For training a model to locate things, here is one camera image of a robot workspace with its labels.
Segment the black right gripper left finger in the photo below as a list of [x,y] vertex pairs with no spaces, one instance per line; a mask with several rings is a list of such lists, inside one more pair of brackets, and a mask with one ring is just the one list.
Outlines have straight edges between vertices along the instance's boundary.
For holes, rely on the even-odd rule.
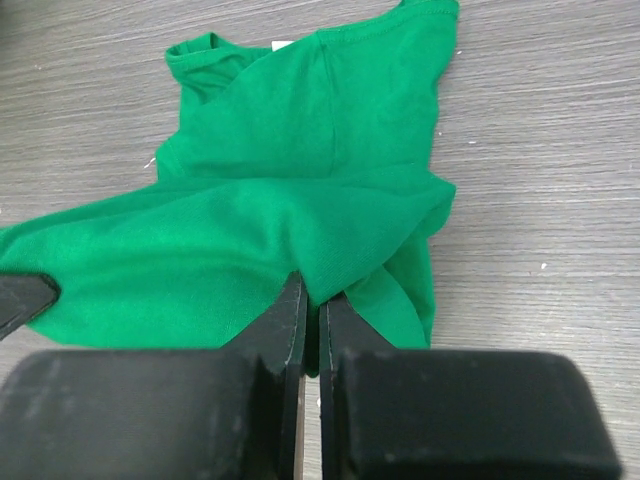
[[218,349],[43,350],[1,388],[5,479],[298,479],[298,274]]

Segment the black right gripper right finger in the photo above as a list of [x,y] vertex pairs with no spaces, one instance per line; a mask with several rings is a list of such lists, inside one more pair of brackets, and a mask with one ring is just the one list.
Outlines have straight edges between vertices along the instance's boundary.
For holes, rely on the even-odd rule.
[[547,352],[392,346],[344,296],[319,312],[326,479],[617,479],[591,389]]

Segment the green t shirt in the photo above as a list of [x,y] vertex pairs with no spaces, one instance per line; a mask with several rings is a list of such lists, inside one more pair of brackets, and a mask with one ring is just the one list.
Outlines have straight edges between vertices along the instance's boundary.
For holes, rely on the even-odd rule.
[[5,227],[1,270],[44,274],[58,301],[32,321],[61,344],[219,348],[285,281],[345,294],[400,348],[435,319],[427,240],[456,189],[428,168],[455,1],[402,1],[282,48],[209,33],[172,46],[178,130],[156,182]]

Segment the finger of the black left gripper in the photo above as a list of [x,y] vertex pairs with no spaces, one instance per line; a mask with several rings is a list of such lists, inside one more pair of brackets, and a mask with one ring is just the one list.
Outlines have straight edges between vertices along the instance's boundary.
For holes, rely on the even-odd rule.
[[0,284],[1,340],[49,309],[60,296],[56,281],[45,274],[2,274]]

